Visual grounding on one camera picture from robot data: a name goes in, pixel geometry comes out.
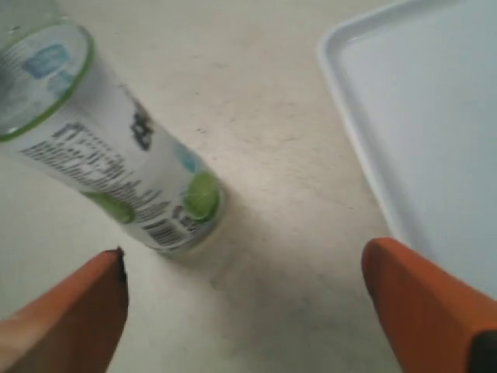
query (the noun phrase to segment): barcode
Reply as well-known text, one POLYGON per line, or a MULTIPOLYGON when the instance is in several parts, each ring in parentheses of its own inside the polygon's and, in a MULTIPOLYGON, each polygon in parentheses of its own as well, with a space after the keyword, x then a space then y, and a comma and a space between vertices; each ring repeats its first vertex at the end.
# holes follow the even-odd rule
POLYGON ((168 219, 146 225, 143 229, 161 246, 174 245, 185 238, 168 219))

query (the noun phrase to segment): bottle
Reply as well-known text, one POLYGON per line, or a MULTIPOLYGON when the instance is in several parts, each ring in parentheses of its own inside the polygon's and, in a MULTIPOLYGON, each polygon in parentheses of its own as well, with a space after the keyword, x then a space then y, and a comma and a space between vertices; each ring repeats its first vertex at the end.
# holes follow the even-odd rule
POLYGON ((217 177, 151 119, 87 30, 51 1, 10 4, 0 16, 11 15, 0 38, 0 152, 78 190, 146 246, 193 247, 222 215, 217 177))

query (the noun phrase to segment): green ring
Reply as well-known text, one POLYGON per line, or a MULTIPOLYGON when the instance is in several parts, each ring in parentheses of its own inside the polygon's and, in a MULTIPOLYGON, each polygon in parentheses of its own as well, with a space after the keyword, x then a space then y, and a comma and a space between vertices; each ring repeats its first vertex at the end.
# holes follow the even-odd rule
POLYGON ((27 131, 32 130, 38 124, 44 122, 50 115, 55 113, 62 105, 64 105, 69 98, 71 98, 72 94, 78 88, 81 83, 83 76, 88 72, 93 59, 95 57, 95 43, 93 41, 92 36, 86 31, 83 27, 79 27, 79 29, 83 32, 88 41, 88 55, 86 56, 85 62, 83 63, 83 67, 81 71, 76 75, 75 80, 72 83, 72 86, 69 87, 67 91, 64 92, 64 95, 52 106, 50 106, 44 113, 40 114, 38 117, 31 120, 28 124, 16 129, 10 134, 2 134, 0 135, 0 142, 11 141, 13 138, 17 138, 21 134, 25 134, 27 131))

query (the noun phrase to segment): tabletop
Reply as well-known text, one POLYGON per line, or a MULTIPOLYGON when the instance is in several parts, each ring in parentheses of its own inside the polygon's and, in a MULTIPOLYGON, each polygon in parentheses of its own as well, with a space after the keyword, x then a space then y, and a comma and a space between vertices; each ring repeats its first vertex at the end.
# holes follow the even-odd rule
POLYGON ((167 260, 0 158, 0 317, 119 245, 130 313, 109 373, 399 372, 360 273, 388 229, 315 57, 327 29, 387 2, 62 1, 228 206, 201 251, 167 260))

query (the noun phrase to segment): plastic tray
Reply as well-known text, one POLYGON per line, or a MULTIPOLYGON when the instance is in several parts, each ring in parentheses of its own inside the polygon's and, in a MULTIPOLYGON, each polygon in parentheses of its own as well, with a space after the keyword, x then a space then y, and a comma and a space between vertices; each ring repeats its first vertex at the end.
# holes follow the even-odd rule
POLYGON ((496 0, 415 0, 319 61, 393 236, 497 297, 496 0))

